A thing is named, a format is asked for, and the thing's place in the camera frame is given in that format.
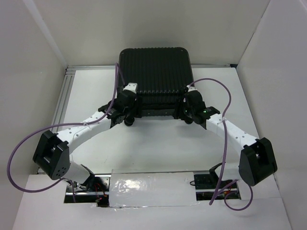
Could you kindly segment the black hard-shell suitcase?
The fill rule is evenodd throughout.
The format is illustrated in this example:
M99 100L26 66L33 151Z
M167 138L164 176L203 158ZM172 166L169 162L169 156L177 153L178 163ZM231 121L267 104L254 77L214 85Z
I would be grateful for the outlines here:
M136 118L172 116L183 88L194 78L189 53L182 47L126 48L119 55L124 84L136 83L137 109L124 123Z

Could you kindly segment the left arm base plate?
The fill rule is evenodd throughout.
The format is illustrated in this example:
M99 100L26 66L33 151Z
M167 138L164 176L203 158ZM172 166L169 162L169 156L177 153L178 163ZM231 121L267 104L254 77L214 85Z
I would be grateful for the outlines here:
M97 207L109 207L109 189L111 174L96 174L90 185L81 185L77 182L68 183L65 204L94 204Z

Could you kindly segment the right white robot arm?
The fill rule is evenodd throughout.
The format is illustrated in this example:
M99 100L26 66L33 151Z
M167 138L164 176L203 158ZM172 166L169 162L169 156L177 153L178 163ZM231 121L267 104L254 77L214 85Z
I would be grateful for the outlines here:
M222 117L214 107L206 107L201 93L188 86L179 101L180 115L185 121L194 122L226 141L239 156L239 164L226 163L212 168L211 186L221 187L227 180L243 180L255 186L274 174L278 167L272 144L267 138L258 139Z

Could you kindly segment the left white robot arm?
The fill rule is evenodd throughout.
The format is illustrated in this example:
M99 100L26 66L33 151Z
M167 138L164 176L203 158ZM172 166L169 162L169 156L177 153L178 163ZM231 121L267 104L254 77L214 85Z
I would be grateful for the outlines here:
M137 84L129 83L115 100L102 106L80 126L71 126L58 133L44 132L39 140L33 161L51 180L66 179L76 182L84 191L95 184L95 175L86 166L70 160L80 145L99 133L125 122L132 125L137 105Z

